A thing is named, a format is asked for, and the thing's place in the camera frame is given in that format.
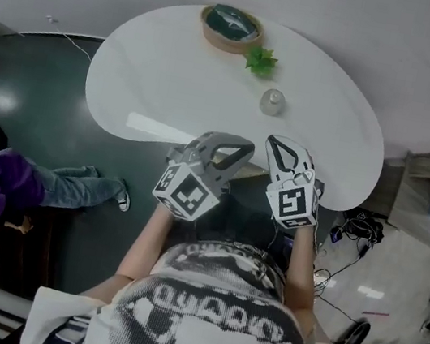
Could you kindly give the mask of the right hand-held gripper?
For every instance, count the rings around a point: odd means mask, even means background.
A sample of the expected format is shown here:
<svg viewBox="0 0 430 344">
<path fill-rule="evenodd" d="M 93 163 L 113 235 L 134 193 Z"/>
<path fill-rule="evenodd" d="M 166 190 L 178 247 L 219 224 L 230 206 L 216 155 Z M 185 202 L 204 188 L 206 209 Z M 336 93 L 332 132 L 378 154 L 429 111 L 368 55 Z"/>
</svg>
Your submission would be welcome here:
<svg viewBox="0 0 430 344">
<path fill-rule="evenodd" d="M 281 135 L 268 136 L 265 148 L 272 180 L 266 196 L 276 223 L 288 230 L 317 225 L 319 202 L 325 187 L 316 180 L 309 152 Z M 289 166 L 285 163 L 287 156 L 293 159 Z"/>
</svg>

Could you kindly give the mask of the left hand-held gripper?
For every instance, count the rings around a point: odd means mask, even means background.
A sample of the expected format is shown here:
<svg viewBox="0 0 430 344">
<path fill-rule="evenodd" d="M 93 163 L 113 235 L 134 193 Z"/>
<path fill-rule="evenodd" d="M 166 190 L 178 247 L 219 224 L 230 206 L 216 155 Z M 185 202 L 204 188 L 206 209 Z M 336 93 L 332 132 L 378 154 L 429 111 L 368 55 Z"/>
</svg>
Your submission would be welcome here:
<svg viewBox="0 0 430 344">
<path fill-rule="evenodd" d="M 219 162 L 204 161 L 201 153 L 233 149 Z M 219 204 L 216 193 L 252 158 L 254 144 L 242 136 L 205 132 L 184 148 L 173 148 L 168 166 L 153 188 L 153 196 L 176 218 L 196 221 Z"/>
</svg>

